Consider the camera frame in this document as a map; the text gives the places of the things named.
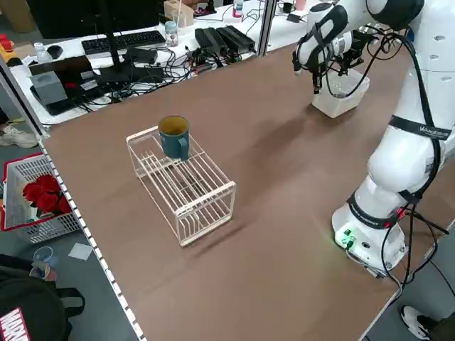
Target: table surface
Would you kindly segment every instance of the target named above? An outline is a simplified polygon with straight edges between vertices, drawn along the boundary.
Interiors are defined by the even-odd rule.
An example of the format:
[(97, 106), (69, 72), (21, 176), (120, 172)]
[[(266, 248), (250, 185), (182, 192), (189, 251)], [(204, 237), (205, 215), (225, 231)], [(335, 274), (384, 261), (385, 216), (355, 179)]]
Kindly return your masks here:
[[(304, 13), (308, 13), (309, 9), (313, 4), (318, 3), (319, 0), (308, 0), (306, 3), (305, 9), (303, 11), (295, 11), (293, 13), (303, 16)], [(194, 24), (187, 28), (182, 28), (179, 30), (179, 44), (175, 48), (169, 48), (173, 52), (175, 52), (177, 57), (180, 57), (186, 53), (185, 46), (188, 46), (190, 50), (194, 50), (199, 47), (196, 39), (194, 38), (194, 31), (197, 28), (207, 28), (207, 27), (222, 27), (226, 25), (234, 25), (242, 31), (246, 33), (248, 31), (248, 36), (253, 39), (254, 41), (259, 40), (259, 33), (262, 24), (262, 15), (260, 17), (259, 22), (257, 22), (253, 27), (252, 24), (255, 22), (253, 18), (246, 18), (243, 22), (239, 18), (232, 17), (232, 11), (230, 8), (232, 5), (229, 6), (222, 6), (216, 8), (217, 13), (211, 14), (209, 16), (204, 16), (201, 18), (195, 18)], [(244, 13), (248, 13), (252, 9), (264, 9), (264, 2), (258, 0), (250, 0), (246, 1), (244, 5)], [(272, 32), (269, 37), (269, 50), (275, 50), (277, 48), (281, 48), (283, 46), (289, 45), (291, 43), (295, 43), (304, 35), (306, 24), (304, 22), (301, 23), (292, 23), (291, 21), (286, 20), (286, 16), (278, 15), (275, 16), (273, 24), (272, 24)], [(123, 34), (127, 33), (135, 33), (135, 32), (142, 32), (142, 31), (150, 31), (150, 30), (158, 30), (164, 36), (164, 25), (160, 24), (159, 26), (151, 27), (151, 28), (143, 28), (140, 30), (133, 30), (123, 32)], [(98, 35), (99, 38), (104, 38), (105, 35)], [(59, 60), (75, 57), (79, 55), (84, 55), (84, 50), (81, 45), (82, 40), (88, 39), (96, 39), (96, 36), (86, 36), (82, 38), (70, 39), (65, 40), (63, 42), (52, 44), (52, 45), (60, 45), (63, 48), (62, 55), (58, 58)], [(247, 53), (243, 55), (243, 58), (248, 58), (253, 53)], [(168, 54), (159, 52), (158, 59), (156, 60), (158, 63), (165, 63), (167, 61)], [(90, 62), (94, 70), (99, 69), (101, 67), (107, 67), (112, 65), (111, 57), (108, 58), (90, 58)], [(17, 66), (11, 68), (11, 72), (13, 73), (14, 77), (16, 78), (19, 86), (21, 87), (23, 93), (25, 94), (26, 98), (31, 103), (31, 106), (35, 110), (40, 122), (42, 124), (59, 124), (64, 121), (68, 121), (70, 119), (74, 119), (76, 117), (80, 117), (82, 115), (87, 114), (87, 112), (82, 108), (74, 108), (68, 110), (58, 116), (49, 115), (46, 108), (44, 108), (40, 102), (33, 96), (30, 91), (31, 81), (30, 81), (30, 70), (25, 65)], [(92, 110), (98, 110), (100, 106), (97, 105), (88, 105)]]
[[(395, 292), (336, 246), (331, 215), (366, 176), (408, 57), (377, 62), (361, 105), (337, 119), (309, 106), (311, 77), (295, 77), (290, 60), (290, 48), (250, 58), (65, 122), (44, 141), (147, 339), (357, 340)], [(189, 120), (238, 185), (233, 220), (184, 249), (125, 143), (169, 114)], [(420, 205), (443, 226), (455, 216), (454, 170)], [(431, 237), (415, 228), (419, 260)]]

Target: blue mug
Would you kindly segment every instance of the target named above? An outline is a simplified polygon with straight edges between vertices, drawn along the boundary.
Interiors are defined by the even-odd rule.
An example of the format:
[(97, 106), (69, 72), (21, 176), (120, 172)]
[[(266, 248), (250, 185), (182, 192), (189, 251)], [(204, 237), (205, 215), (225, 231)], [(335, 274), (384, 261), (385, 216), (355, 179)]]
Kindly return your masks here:
[(163, 118), (158, 125), (163, 152), (169, 158), (188, 160), (190, 149), (189, 123), (180, 116)]

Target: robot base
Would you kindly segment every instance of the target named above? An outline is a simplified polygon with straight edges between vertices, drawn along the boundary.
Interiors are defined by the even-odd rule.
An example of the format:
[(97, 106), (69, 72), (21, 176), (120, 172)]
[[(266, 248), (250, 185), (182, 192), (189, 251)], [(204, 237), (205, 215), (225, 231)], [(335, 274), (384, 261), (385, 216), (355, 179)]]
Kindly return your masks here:
[[(332, 216), (332, 225), (335, 230), (335, 242), (346, 249), (349, 241), (353, 246), (349, 249), (359, 261), (370, 267), (370, 272), (386, 276), (381, 260), (382, 241), (387, 233), (386, 229), (373, 229), (357, 220), (345, 204)], [(396, 224), (384, 247), (384, 261), (387, 270), (393, 269), (407, 253), (405, 235), (400, 226)]]

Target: monitor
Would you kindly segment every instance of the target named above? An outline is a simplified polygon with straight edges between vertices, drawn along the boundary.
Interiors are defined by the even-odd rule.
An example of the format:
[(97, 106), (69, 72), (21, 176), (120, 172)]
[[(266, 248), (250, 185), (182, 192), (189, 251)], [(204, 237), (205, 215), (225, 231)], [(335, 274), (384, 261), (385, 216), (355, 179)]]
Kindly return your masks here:
[[(96, 0), (27, 0), (43, 38), (77, 38), (105, 32)], [(113, 31), (156, 26), (163, 0), (106, 0)]]

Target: white desk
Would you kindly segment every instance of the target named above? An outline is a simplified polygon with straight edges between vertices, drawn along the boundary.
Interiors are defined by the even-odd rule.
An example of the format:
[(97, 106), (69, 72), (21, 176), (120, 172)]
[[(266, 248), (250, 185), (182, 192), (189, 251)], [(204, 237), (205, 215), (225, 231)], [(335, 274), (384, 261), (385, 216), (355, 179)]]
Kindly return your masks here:
[[(315, 3), (318, 3), (319, 0), (308, 0), (306, 4), (306, 8), (303, 11), (295, 11), (293, 13), (303, 16), (305, 13), (308, 13), (309, 8), (311, 8)], [(252, 9), (264, 9), (264, 2), (260, 2), (259, 0), (250, 0), (244, 3), (244, 16), (251, 11)], [(188, 46), (190, 50), (194, 50), (199, 47), (196, 39), (194, 38), (194, 30), (197, 28), (207, 28), (207, 27), (223, 27), (226, 25), (233, 25), (238, 30), (246, 33), (255, 22), (253, 18), (246, 18), (243, 22), (240, 18), (233, 18), (232, 17), (232, 9), (231, 6), (222, 6), (216, 8), (217, 13), (212, 14), (209, 16), (204, 16), (201, 18), (195, 18), (194, 24), (187, 28), (182, 28), (179, 31), (179, 44), (175, 48), (170, 48), (172, 51), (175, 52), (177, 57), (180, 57), (185, 54), (185, 46)], [(226, 11), (224, 15), (223, 21), (215, 21), (214, 19), (221, 19), (223, 17), (223, 13)], [(260, 29), (262, 25), (262, 17), (258, 20), (258, 22), (248, 31), (248, 36), (255, 40), (256, 42), (259, 40)], [(283, 46), (295, 43), (302, 37), (305, 33), (306, 24), (304, 22), (301, 23), (292, 23), (291, 21), (286, 20), (286, 16), (275, 16), (272, 24), (272, 32), (269, 37), (269, 50), (275, 50), (277, 48), (281, 48)], [(134, 32), (142, 32), (142, 31), (150, 31), (151, 29), (158, 30), (164, 36), (164, 25), (160, 24), (159, 26), (155, 26), (152, 28), (143, 28), (140, 30), (134, 31), (127, 31), (127, 33), (134, 33)], [(98, 35), (99, 38), (104, 38), (104, 35)], [(79, 55), (84, 55), (84, 50), (81, 45), (82, 40), (88, 39), (96, 39), (96, 36), (87, 36), (83, 38), (76, 38), (70, 39), (63, 42), (60, 42), (56, 45), (60, 45), (63, 49), (62, 55), (59, 57), (59, 60), (75, 57)], [(243, 55), (243, 59), (246, 59), (253, 55), (252, 53), (248, 53)], [(158, 53), (157, 62), (164, 63), (167, 61), (168, 54), (167, 53)], [(94, 70), (99, 69), (101, 67), (107, 67), (112, 65), (111, 57), (108, 58), (98, 58), (98, 59), (91, 59), (92, 68)], [(19, 86), (21, 87), (23, 93), (25, 94), (26, 98), (31, 103), (31, 106), (36, 112), (40, 122), (42, 124), (59, 124), (64, 121), (68, 121), (70, 119), (74, 119), (76, 117), (82, 116), (87, 114), (84, 109), (81, 108), (74, 108), (68, 110), (58, 116), (51, 116), (46, 108), (44, 108), (40, 102), (32, 95), (30, 91), (31, 81), (30, 81), (30, 70), (25, 65), (16, 66), (11, 68), (11, 72), (13, 73), (14, 77), (16, 78)], [(103, 99), (97, 99), (97, 102), (102, 102)], [(97, 110), (101, 108), (101, 106), (97, 105), (88, 105), (89, 108), (92, 110)]]

